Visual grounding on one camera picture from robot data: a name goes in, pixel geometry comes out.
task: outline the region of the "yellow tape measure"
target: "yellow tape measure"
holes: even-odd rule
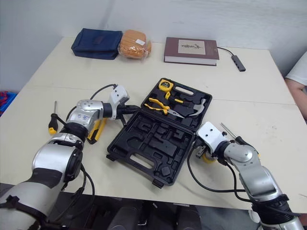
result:
[[[173,86],[174,86],[173,83],[164,79],[162,79],[159,83],[159,89],[164,92],[170,92]]]

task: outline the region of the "white sleeve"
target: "white sleeve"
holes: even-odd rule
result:
[[[286,78],[307,85],[307,52],[303,54]]]

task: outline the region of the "black tool case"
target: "black tool case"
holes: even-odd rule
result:
[[[176,98],[193,104],[200,104],[202,99],[206,99],[204,110],[196,117],[188,117],[195,110],[180,104],[169,104],[165,92],[158,87],[159,81],[141,104],[141,109],[108,146],[109,154],[106,156],[143,171],[153,178],[153,184],[159,188],[175,182],[193,143],[195,131],[200,127],[212,99],[207,93],[169,79],[164,80],[174,84],[171,94]],[[186,118],[147,108],[144,104],[160,108],[148,100],[150,97],[168,104]]]

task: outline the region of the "table surface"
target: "table surface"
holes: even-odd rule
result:
[[[61,40],[0,118],[0,182],[17,184],[30,177],[35,153],[50,138],[47,125],[55,100],[59,116],[65,118],[78,100],[106,84],[118,83],[130,95],[127,104],[140,105],[159,79],[166,77],[212,94],[203,122],[210,121],[220,130],[223,122],[251,143],[261,154],[261,163],[290,197],[291,209],[307,212],[307,126],[267,50],[230,48],[247,69],[239,72],[224,51],[219,52],[217,67],[164,63],[164,44],[158,43],[153,43],[153,52],[145,61],[120,56],[106,61],[75,57],[70,50],[73,41]],[[107,90],[96,99],[105,101],[108,95]],[[186,163],[173,186],[159,189],[140,172],[108,160],[106,148],[121,128],[120,121],[108,121],[100,140],[85,144],[83,164],[97,195],[250,209],[250,204],[234,194],[199,187]],[[208,187],[233,187],[228,168],[196,158],[191,165]],[[80,175],[66,191],[74,192],[81,183]],[[91,193],[89,183],[85,193]]]

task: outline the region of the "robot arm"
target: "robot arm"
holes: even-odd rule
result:
[[[94,122],[105,117],[117,119],[124,114],[123,105],[128,99],[124,87],[117,86],[108,103],[77,103],[64,128],[36,153],[32,176],[0,198],[1,230],[27,230],[35,221],[40,225],[47,221],[60,191],[80,172],[84,142]]]
[[[200,127],[197,136],[209,148],[207,158],[227,161],[239,171],[240,181],[253,210],[259,214],[263,229],[303,230],[298,217],[289,215],[288,197],[282,194],[271,172],[261,165],[252,146],[230,142],[210,122]]]

